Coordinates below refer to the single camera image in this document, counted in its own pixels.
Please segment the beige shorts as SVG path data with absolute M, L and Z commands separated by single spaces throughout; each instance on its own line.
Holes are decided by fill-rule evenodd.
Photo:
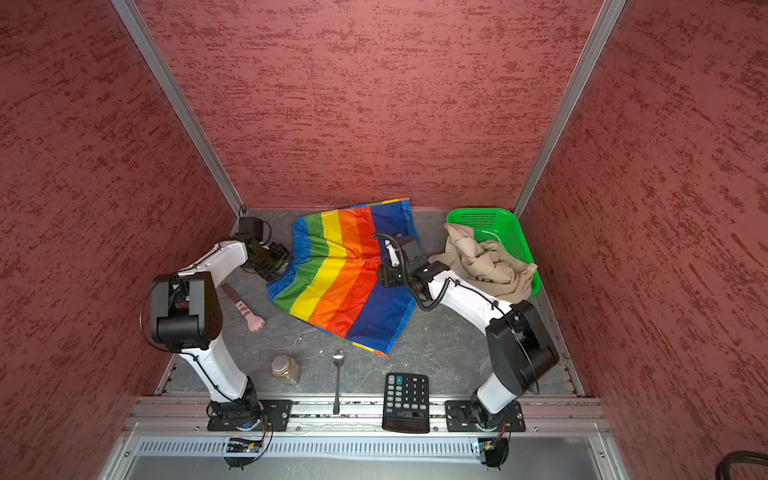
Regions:
M 476 241 L 469 226 L 446 223 L 444 228 L 448 234 L 445 250 L 432 255 L 431 263 L 447 265 L 473 287 L 512 304 L 533 295 L 535 263 L 515 258 L 498 241 Z

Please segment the rainbow striped shorts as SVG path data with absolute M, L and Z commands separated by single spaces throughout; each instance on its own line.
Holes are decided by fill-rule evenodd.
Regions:
M 406 287 L 385 288 L 390 258 L 376 233 L 416 237 L 408 198 L 305 215 L 292 224 L 293 259 L 268 283 L 279 310 L 385 358 L 416 307 Z

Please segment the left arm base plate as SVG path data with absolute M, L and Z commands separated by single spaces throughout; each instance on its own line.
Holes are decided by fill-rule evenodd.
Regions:
M 291 408 L 290 400 L 257 400 L 255 404 L 244 400 L 224 403 L 211 401 L 206 408 L 207 430 L 245 433 L 266 430 L 283 432 L 287 428 Z

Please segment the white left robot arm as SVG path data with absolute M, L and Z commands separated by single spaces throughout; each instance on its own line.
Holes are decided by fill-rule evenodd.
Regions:
M 211 431 L 251 431 L 265 423 L 253 381 L 236 365 L 222 339 L 217 288 L 241 268 L 272 280 L 290 257 L 281 244 L 239 234 L 217 242 L 189 266 L 153 280 L 149 341 L 183 357 L 197 373 L 210 395 Z

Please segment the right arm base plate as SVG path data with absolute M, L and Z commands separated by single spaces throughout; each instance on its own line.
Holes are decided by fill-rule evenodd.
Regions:
M 522 408 L 516 400 L 495 414 L 487 411 L 479 400 L 449 400 L 445 402 L 445 416 L 449 432 L 526 431 Z

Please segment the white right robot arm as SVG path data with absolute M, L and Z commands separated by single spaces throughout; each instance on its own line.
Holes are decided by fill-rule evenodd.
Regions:
M 517 399 L 537 391 L 539 381 L 560 361 L 555 342 L 536 308 L 528 301 L 507 302 L 462 279 L 441 261 L 431 261 L 413 237 L 375 233 L 389 258 L 378 269 L 385 288 L 404 287 L 423 311 L 442 305 L 481 331 L 487 341 L 491 374 L 462 407 L 446 414 L 480 431 L 506 426 Z

